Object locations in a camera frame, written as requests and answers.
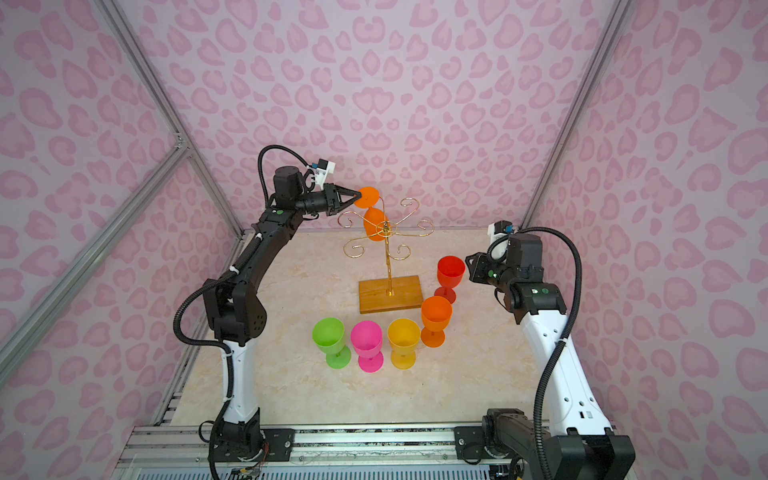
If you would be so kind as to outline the red wine glass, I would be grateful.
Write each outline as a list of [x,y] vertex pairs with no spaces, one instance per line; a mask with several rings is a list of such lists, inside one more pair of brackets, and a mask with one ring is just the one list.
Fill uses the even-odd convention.
[[435,290],[434,295],[442,297],[453,304],[457,299],[455,289],[464,278],[465,271],[466,265],[459,257],[442,257],[437,263],[439,287]]

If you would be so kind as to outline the orange back wine glass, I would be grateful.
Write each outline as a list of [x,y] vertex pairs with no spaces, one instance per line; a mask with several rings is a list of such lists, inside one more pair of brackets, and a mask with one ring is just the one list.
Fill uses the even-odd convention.
[[354,206],[364,211],[363,225],[367,237],[372,241],[383,241],[383,224],[388,217],[383,210],[377,207],[381,199],[379,191],[371,186],[359,190],[361,198],[354,202]]

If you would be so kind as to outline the orange wine glass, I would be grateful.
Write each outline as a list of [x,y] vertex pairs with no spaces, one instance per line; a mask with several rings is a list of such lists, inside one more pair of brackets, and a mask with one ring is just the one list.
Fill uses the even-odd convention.
[[429,348],[438,348],[445,342],[444,330],[453,314],[452,304],[441,296],[427,298],[421,306],[423,328],[422,343]]
[[354,202],[354,206],[364,211],[363,225],[367,237],[372,241],[383,241],[383,224],[388,217],[383,210],[377,207],[381,199],[379,191],[371,186],[359,190],[361,198]]

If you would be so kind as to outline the orange front wine glass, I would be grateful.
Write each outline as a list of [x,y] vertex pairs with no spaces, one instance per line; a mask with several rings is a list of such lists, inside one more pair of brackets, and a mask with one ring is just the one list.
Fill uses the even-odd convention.
[[429,348],[438,348],[445,342],[444,330],[453,314],[452,304],[441,296],[427,298],[421,306],[423,328],[422,343]]

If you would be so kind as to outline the yellow wine glass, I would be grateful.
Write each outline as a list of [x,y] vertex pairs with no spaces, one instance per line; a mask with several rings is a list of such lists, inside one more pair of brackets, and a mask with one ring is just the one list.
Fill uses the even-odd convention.
[[387,330],[391,347],[391,362],[400,370],[410,369],[416,362],[416,350],[421,340],[421,329],[410,319],[394,320]]

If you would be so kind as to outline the pink wine glass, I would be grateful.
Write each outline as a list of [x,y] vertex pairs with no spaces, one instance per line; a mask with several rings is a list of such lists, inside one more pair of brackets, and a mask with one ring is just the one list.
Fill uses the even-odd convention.
[[366,373],[375,373],[384,362],[382,354],[383,332],[373,321],[362,321],[354,326],[350,341],[358,355],[358,366]]

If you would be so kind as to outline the green wine glass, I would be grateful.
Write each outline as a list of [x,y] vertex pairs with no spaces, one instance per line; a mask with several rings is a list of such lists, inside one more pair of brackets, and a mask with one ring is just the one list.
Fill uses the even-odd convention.
[[349,364],[352,353],[346,344],[344,323],[338,318],[329,317],[317,322],[312,329],[312,340],[325,354],[330,368],[343,369]]

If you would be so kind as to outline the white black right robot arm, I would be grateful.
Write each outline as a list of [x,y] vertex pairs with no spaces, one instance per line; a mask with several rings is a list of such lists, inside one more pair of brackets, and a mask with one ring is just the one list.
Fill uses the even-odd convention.
[[510,462],[511,479],[624,479],[636,452],[631,439],[615,432],[588,383],[571,344],[580,309],[581,285],[572,302],[544,280],[541,234],[570,250],[575,273],[583,265],[573,241],[555,229],[532,227],[492,231],[483,252],[466,257],[469,279],[494,288],[532,350],[539,380],[533,413],[491,408],[482,419],[481,450]]

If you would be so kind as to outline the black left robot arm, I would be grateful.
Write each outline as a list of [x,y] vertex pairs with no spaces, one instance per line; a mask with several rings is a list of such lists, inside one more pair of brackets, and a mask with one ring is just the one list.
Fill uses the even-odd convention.
[[216,343],[226,346],[224,405],[209,440],[209,459],[215,462],[266,457],[254,383],[257,339],[267,324],[267,310],[258,298],[264,276],[305,220],[337,215],[362,198],[357,190],[327,182],[310,188],[293,166],[278,168],[273,184],[275,192],[253,225],[251,241],[226,273],[204,284],[209,328]]

